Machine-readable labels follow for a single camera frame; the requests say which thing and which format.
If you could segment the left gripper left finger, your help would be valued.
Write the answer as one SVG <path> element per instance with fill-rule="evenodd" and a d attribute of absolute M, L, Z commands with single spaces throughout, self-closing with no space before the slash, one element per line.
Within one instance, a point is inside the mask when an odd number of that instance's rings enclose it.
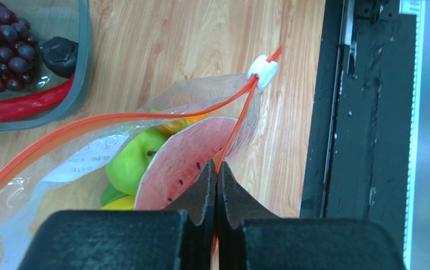
<path fill-rule="evenodd" d="M 185 210 L 196 226 L 206 222 L 213 224 L 216 184 L 215 164 L 213 160 L 208 160 L 196 181 L 163 210 Z"/>

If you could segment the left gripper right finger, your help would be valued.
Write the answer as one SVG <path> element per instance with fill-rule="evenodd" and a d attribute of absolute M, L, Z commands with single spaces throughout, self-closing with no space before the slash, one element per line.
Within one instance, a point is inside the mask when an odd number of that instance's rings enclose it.
<path fill-rule="evenodd" d="M 217 174 L 217 218 L 219 229 L 237 229 L 245 219 L 278 219 L 236 179 L 225 161 Z"/>

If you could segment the watermelon slice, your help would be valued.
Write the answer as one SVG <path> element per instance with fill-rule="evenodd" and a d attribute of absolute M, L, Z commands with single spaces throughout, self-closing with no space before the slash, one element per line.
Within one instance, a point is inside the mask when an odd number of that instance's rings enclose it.
<path fill-rule="evenodd" d="M 236 118 L 210 116 L 171 136 L 140 180 L 134 210 L 161 210 L 198 178 L 206 161 L 226 144 Z"/>

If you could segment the yellow bananas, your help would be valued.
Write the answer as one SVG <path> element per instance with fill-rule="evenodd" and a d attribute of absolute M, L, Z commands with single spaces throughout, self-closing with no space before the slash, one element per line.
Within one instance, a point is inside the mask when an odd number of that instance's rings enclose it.
<path fill-rule="evenodd" d="M 101 210 L 133 210 L 134 205 L 135 197 L 125 196 L 104 205 Z"/>

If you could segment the clear orange zip top bag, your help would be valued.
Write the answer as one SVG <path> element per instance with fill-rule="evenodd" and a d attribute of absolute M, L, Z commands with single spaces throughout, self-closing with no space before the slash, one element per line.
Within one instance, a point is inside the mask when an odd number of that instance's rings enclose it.
<path fill-rule="evenodd" d="M 246 167 L 281 50 L 247 73 L 182 80 L 139 111 L 91 116 L 42 137 L 0 171 L 0 269 L 210 269 L 213 224 L 185 210 L 101 210 L 105 166 L 141 132 L 208 114 L 238 121 L 212 157 Z"/>

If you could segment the green apple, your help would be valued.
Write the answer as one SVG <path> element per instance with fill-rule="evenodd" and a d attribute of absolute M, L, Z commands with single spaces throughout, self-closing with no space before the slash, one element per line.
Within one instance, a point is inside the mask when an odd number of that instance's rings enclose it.
<path fill-rule="evenodd" d="M 105 166 L 107 178 L 112 186 L 125 194 L 136 195 L 142 176 L 168 138 L 169 136 L 157 127 L 139 133 Z"/>

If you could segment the orange fruit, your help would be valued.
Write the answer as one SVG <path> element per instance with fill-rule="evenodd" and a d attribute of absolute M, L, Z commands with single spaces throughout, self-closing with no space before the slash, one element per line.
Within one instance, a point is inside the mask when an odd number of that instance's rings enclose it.
<path fill-rule="evenodd" d="M 166 135 L 172 136 L 181 130 L 187 128 L 188 126 L 207 118 L 208 114 L 202 114 L 197 116 L 190 116 L 186 118 L 176 119 L 167 123 L 162 124 L 159 129 Z"/>

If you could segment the green starfruit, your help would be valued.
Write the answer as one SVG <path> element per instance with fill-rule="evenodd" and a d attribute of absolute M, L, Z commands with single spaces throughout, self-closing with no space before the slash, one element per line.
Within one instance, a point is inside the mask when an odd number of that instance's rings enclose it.
<path fill-rule="evenodd" d="M 121 199 L 126 196 L 128 196 L 128 194 L 119 191 L 111 183 L 108 183 L 108 185 L 102 192 L 102 195 L 100 198 L 100 204 L 102 206 L 105 206 L 115 200 Z"/>

